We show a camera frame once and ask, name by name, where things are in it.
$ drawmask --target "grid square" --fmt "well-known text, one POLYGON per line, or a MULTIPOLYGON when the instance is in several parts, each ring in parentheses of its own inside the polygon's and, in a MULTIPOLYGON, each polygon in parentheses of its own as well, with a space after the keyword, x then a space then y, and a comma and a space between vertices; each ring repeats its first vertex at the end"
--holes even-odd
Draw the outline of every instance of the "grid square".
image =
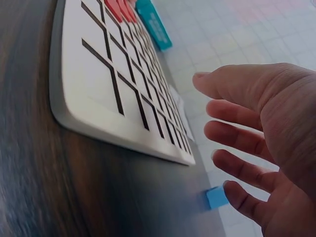
POLYGON ((140 112, 140 105, 137 93, 121 78, 118 80, 119 96, 122 100, 124 116, 135 124, 143 126, 143 118, 140 112))
POLYGON ((134 74, 137 88, 143 95, 146 95, 147 97, 149 97, 148 86, 145 80, 145 76, 135 65, 132 65, 132 69, 133 69, 133 74, 134 74))
POLYGON ((90 99, 100 103, 110 111, 119 113, 110 68, 105 66, 86 48, 82 49, 82 55, 88 62, 82 69, 86 94, 90 99))
POLYGON ((144 111, 145 111, 149 131, 154 133, 157 136, 163 137, 155 109, 149 102, 147 102, 144 99, 143 99, 143 106, 144 106, 144 111))
POLYGON ((128 57, 113 39, 110 40, 110 49, 112 61, 115 65, 117 65, 118 72, 121 73, 129 81, 132 81, 132 76, 130 74, 128 65, 128 57))
POLYGON ((121 37, 121 32, 120 32, 120 27, 118 23, 116 22, 114 16, 111 15, 111 13, 106 10, 104 14, 104 21, 105 25, 107 26, 107 29, 111 33, 111 35, 120 43, 123 43, 122 37, 121 37))
POLYGON ((87 11, 82 9, 80 24, 81 36, 89 45, 95 48, 102 57, 107 58, 108 52, 104 41, 104 31, 95 23, 87 11))

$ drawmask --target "finger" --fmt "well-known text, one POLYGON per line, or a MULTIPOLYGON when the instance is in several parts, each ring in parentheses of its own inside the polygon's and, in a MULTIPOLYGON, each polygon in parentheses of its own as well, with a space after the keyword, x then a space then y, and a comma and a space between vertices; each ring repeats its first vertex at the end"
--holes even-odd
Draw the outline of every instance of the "finger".
POLYGON ((211 100, 206 105, 206 111, 213 118, 238 123, 262 131, 260 115, 243 106, 226 100, 211 100))
POLYGON ((267 171, 259 166, 245 162, 225 150, 216 151, 212 159, 216 167, 241 181, 268 193, 272 193, 276 188, 276 172, 267 171))
POLYGON ((236 148, 275 164, 268 150, 266 140, 261 134, 219 121, 208 122, 204 127, 204 133, 208 139, 214 142, 236 148))
POLYGON ((226 181, 224 183, 225 195, 229 203, 242 215, 262 226, 264 216, 267 214, 268 204, 254 198, 247 193, 237 182, 226 181))
POLYGON ((312 71, 287 64, 227 65, 204 77, 193 77, 197 90, 256 112, 280 91, 312 71))

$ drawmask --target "wooden table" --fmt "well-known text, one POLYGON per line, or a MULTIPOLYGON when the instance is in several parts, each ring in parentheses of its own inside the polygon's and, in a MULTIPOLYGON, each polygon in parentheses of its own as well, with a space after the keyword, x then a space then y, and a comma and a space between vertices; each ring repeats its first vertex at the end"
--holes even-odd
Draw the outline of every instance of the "wooden table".
POLYGON ((56 2, 0 1, 0 236, 225 236, 199 156, 189 168, 57 124, 48 98, 56 2))

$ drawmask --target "palm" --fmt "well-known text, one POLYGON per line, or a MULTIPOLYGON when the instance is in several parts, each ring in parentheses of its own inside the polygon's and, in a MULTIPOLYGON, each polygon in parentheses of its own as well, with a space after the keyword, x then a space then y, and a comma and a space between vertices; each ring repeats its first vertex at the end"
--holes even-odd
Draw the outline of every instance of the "palm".
POLYGON ((280 179, 280 184, 267 201, 270 210, 262 225, 264 235, 266 237, 314 236, 316 233, 314 204, 281 171, 277 173, 277 178, 280 179))
POLYGON ((207 105, 210 116, 259 131, 210 121, 204 129, 210 140, 280 167, 267 171, 216 151, 218 168, 271 194, 264 202, 229 181, 224 189, 231 205, 257 222, 266 237, 315 236, 316 73, 288 64, 227 66, 196 75, 194 84, 217 99, 207 105))

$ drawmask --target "blue cube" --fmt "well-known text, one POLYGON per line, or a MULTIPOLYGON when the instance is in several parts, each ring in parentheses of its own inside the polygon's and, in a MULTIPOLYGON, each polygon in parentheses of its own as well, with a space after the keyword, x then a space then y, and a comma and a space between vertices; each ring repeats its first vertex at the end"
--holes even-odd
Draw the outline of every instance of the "blue cube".
POLYGON ((228 204, 228 200, 224 193, 223 186, 214 187, 206 192, 211 209, 216 209, 220 206, 228 204))

